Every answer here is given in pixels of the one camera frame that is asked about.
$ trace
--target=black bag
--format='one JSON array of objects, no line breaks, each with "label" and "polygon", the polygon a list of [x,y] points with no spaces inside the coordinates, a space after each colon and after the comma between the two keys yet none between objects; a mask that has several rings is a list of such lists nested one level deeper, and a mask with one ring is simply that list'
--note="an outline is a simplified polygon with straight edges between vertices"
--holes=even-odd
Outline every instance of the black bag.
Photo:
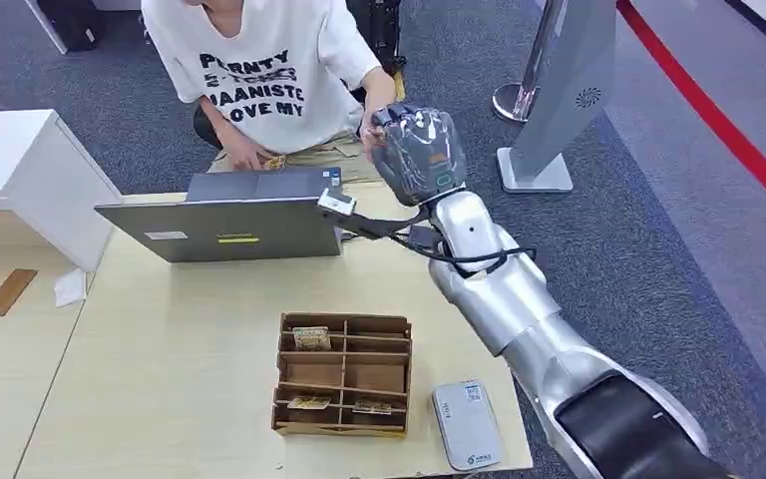
[{"label": "black bag", "polygon": [[401,0],[347,0],[347,4],[359,33],[386,73],[400,71],[406,65],[406,59],[398,56]]},{"label": "black bag", "polygon": [[67,49],[95,48],[105,25],[92,0],[37,0],[37,3]]}]

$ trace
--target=khaki pants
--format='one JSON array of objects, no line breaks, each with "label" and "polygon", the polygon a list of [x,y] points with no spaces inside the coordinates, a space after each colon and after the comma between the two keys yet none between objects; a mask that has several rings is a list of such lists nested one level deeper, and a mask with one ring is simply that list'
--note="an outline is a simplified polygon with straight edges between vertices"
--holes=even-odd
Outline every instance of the khaki pants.
[{"label": "khaki pants", "polygon": [[[318,145],[298,153],[285,156],[285,166],[290,167],[339,167],[342,169],[343,183],[381,182],[374,165],[366,160],[365,150],[354,135],[335,138],[323,145]],[[230,156],[221,151],[208,173],[232,172]]]}]

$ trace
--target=wooden table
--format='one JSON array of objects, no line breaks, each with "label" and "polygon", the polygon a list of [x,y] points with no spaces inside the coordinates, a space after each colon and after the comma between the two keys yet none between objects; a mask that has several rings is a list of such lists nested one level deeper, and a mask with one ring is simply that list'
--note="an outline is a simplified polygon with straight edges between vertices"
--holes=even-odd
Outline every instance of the wooden table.
[{"label": "wooden table", "polygon": [[[349,194],[400,216],[381,186]],[[177,201],[181,195],[130,198]],[[408,437],[281,437],[270,430],[280,314],[405,315],[414,359]],[[336,258],[169,265],[111,237],[19,478],[340,478],[452,473],[432,388],[477,377],[506,445],[532,467],[512,377],[433,285],[425,261],[357,239]]]},{"label": "wooden table", "polygon": [[39,273],[0,317],[0,479],[16,471],[81,307],[54,307],[54,281],[74,268],[72,263],[2,212],[0,285],[17,267]]}]

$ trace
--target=white power bank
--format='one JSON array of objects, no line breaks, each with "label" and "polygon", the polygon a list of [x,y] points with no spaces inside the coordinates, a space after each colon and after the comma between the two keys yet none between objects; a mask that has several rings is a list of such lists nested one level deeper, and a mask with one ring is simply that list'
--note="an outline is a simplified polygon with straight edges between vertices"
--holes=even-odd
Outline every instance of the white power bank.
[{"label": "white power bank", "polygon": [[470,471],[503,460],[504,444],[483,384],[476,379],[443,384],[433,391],[433,407],[448,462]]}]

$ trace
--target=red stripe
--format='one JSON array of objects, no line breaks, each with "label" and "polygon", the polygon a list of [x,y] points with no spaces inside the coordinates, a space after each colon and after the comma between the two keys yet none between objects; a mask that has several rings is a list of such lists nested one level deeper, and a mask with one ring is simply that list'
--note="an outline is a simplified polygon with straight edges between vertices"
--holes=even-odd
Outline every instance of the red stripe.
[{"label": "red stripe", "polygon": [[766,158],[762,152],[753,146],[750,140],[729,121],[726,115],[715,105],[715,102],[682,68],[629,0],[618,0],[617,7],[626,23],[650,52],[650,56],[659,64],[665,75],[694,108],[694,111],[766,190]]}]

